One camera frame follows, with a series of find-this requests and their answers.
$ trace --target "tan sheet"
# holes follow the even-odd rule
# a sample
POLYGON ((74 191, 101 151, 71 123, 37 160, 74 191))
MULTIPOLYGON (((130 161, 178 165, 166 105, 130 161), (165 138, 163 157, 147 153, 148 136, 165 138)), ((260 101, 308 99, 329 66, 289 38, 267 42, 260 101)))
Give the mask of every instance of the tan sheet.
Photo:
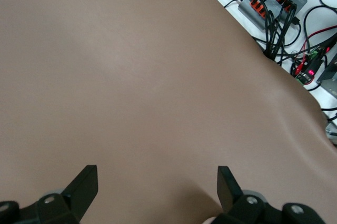
POLYGON ((82 223, 201 223, 218 165, 275 207, 337 218, 313 97, 216 0, 0 0, 0 195, 97 164, 82 223))

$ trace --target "screw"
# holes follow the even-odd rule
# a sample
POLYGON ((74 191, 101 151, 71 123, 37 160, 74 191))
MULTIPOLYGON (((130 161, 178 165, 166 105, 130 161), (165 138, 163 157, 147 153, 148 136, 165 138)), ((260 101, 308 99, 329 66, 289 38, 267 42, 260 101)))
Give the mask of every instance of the screw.
POLYGON ((292 205, 291 206, 291 210, 294 212, 294 213, 297 213, 298 215, 301 214, 301 213, 304 213, 304 210, 302 207, 300 206, 297 206, 297 205, 292 205))
POLYGON ((257 199, 254 197, 248 197, 247 201, 249 204, 257 204, 257 199))
POLYGON ((53 202, 54 201, 54 196, 50 196, 50 197, 48 197, 48 198, 46 198, 45 200, 44 200, 44 203, 45 204, 48 204, 48 203, 50 203, 50 202, 53 202))
POLYGON ((9 208, 8 203, 7 203, 7 204, 4 204, 3 206, 0 206, 0 212, 6 211, 8 208, 9 208))

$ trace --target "beige fabric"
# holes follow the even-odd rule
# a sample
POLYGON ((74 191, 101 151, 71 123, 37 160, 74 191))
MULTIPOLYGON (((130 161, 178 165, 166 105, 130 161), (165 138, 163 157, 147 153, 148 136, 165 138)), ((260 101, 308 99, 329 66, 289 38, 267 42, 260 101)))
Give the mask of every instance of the beige fabric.
POLYGON ((82 223, 202 223, 218 165, 280 208, 337 217, 313 97, 216 0, 1 0, 0 195, 26 206, 86 164, 82 223))

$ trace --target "white surface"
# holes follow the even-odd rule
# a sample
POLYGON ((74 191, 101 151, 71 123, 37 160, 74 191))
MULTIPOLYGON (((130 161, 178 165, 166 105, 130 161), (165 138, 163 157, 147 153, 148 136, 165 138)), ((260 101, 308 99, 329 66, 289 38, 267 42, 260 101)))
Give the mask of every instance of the white surface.
MULTIPOLYGON (((218 0, 222 5, 226 5, 231 0, 218 0)), ((331 6, 337 7, 337 0, 323 0, 326 4, 329 4, 331 6)), ((265 39, 265 32, 258 29, 254 24, 252 24, 239 10, 238 5, 240 1, 234 2, 230 4, 226 10, 228 10, 234 18, 252 35, 260 39, 265 39)), ((302 25, 302 32, 300 35, 300 38, 292 45, 289 46, 286 51, 288 53, 291 53, 293 51, 298 52, 300 51, 303 42, 305 40, 304 38, 304 32, 303 32, 303 19, 306 14, 306 12, 312 8, 313 6, 320 5, 319 0, 308 0, 307 4, 300 10, 300 12, 297 14, 297 18, 300 19, 300 23, 302 25)), ((322 8, 314 10, 310 13, 308 20, 307 20, 307 31, 308 35, 311 33, 324 29, 329 26, 337 25, 337 15, 333 13, 332 11, 322 8)), ((330 37, 332 34, 336 32, 336 29, 330 30, 327 32, 324 32, 322 34, 318 34, 310 39, 311 44, 317 44, 319 41, 323 41, 326 38, 330 37)), ((293 25, 290 27, 287 35, 285 36, 286 43, 291 42, 298 33, 298 27, 294 27, 293 25)), ((328 56, 328 62, 332 60, 334 55, 337 53, 337 45, 331 49, 331 51, 327 54, 328 56)), ((291 61, 285 61, 282 65, 282 67, 289 71, 291 65, 291 61)), ((323 72, 324 66, 322 65, 318 73, 316 74, 315 79, 319 78, 319 75, 323 72)), ((311 84, 306 85, 306 89, 311 89, 315 87, 316 81, 314 80, 311 84)), ((334 98, 330 93, 325 91, 323 88, 318 88, 315 91, 311 92, 312 95, 317 99, 317 101, 320 103, 322 108, 332 108, 337 106, 337 99, 334 98)), ((329 117, 332 117, 335 115, 336 112, 327 112, 326 114, 329 117)))

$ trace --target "bolt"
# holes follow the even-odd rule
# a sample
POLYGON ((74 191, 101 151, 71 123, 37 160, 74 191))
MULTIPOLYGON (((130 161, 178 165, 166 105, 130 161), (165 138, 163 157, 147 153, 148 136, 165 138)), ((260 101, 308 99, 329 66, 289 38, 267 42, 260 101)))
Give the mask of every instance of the bolt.
POLYGON ((297 205, 292 205, 291 206, 291 210, 294 212, 294 213, 297 213, 298 215, 301 214, 301 213, 304 213, 304 210, 302 207, 300 206, 297 206, 297 205))
POLYGON ((9 208, 8 203, 7 203, 7 204, 4 204, 3 206, 0 206, 0 212, 6 211, 8 208, 9 208))
POLYGON ((248 197, 247 201, 249 204, 257 204, 257 199, 254 197, 248 197))
POLYGON ((50 203, 50 202, 53 202, 54 201, 54 196, 50 196, 50 197, 48 197, 48 198, 46 198, 45 200, 44 200, 44 203, 45 204, 48 204, 48 203, 50 203))

